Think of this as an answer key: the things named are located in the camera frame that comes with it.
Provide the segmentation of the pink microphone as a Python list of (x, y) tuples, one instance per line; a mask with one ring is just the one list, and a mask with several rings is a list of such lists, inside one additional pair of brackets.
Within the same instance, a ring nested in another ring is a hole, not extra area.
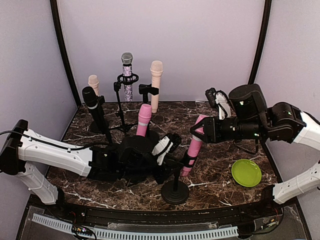
[(148, 124), (152, 118), (152, 106), (147, 103), (143, 103), (139, 109), (138, 113), (138, 124), (136, 135), (137, 136), (146, 136)]
[(188, 150), (184, 153), (182, 159), (182, 162), (184, 164), (181, 171), (182, 177), (186, 177), (195, 165), (202, 143), (203, 141), (199, 137), (195, 136), (194, 134), (192, 135)]

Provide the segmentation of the black round-base stand front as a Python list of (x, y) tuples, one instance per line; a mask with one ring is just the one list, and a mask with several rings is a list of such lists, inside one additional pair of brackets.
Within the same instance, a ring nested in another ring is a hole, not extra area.
[(173, 180), (166, 182), (161, 188), (161, 197), (165, 202), (179, 205), (187, 201), (190, 193), (189, 188), (179, 178), (189, 174), (196, 160), (197, 156), (190, 156), (186, 150), (182, 159), (175, 164), (172, 170)]

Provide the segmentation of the black round-base stand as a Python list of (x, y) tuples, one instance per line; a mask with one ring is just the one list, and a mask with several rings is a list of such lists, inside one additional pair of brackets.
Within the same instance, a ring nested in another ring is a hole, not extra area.
[(126, 136), (122, 140), (122, 142), (125, 144), (129, 144), (129, 146), (132, 146), (132, 147), (151, 149), (156, 146), (159, 140), (160, 140), (159, 135), (155, 131), (150, 130), (149, 132), (146, 133), (146, 136), (142, 136), (142, 135)]
[(179, 205), (187, 201), (190, 193), (189, 188), (179, 178), (189, 174), (196, 160), (197, 156), (190, 156), (186, 150), (182, 159), (175, 164), (172, 170), (173, 180), (166, 182), (161, 188), (161, 197), (165, 202)]

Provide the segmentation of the black stand with clip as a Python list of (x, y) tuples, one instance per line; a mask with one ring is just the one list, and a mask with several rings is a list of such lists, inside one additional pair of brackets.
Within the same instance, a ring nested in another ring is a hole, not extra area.
[(140, 84), (138, 86), (138, 92), (140, 95), (142, 95), (142, 100), (144, 104), (147, 104), (149, 102), (148, 94), (151, 94), (153, 96), (159, 94), (159, 88), (153, 87), (151, 84)]

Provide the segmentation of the beige microphone tall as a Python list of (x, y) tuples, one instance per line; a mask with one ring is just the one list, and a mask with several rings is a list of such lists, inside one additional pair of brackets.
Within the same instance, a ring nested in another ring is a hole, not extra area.
[[(151, 72), (152, 87), (160, 89), (161, 77), (162, 77), (163, 71), (164, 71), (163, 63), (160, 60), (154, 60), (151, 63), (150, 72)], [(151, 96), (151, 107), (152, 107), (152, 113), (154, 114), (158, 111), (159, 96), (160, 96), (159, 93)]]

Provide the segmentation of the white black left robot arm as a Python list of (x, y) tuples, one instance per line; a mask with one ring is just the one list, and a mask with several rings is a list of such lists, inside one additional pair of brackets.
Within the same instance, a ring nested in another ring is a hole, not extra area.
[(139, 183), (151, 176), (159, 185), (183, 167), (172, 156), (181, 137), (176, 133), (160, 137), (143, 123), (137, 126), (136, 134), (124, 137), (120, 143), (93, 142), (84, 146), (44, 137), (29, 129), (23, 119), (6, 134), (0, 170), (20, 178), (60, 218), (67, 218), (71, 208), (64, 202), (64, 192), (42, 175), (36, 163), (102, 182), (125, 179)]

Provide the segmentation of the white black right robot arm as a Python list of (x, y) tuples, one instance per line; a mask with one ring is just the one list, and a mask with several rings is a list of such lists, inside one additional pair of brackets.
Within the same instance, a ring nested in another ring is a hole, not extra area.
[(227, 105), (235, 111), (231, 117), (216, 98), (217, 91), (206, 90), (212, 108), (220, 107), (224, 118), (204, 117), (191, 127), (192, 135), (205, 143), (240, 140), (284, 141), (320, 148), (320, 123), (312, 115), (287, 103), (267, 107), (258, 84), (245, 84), (233, 89)]

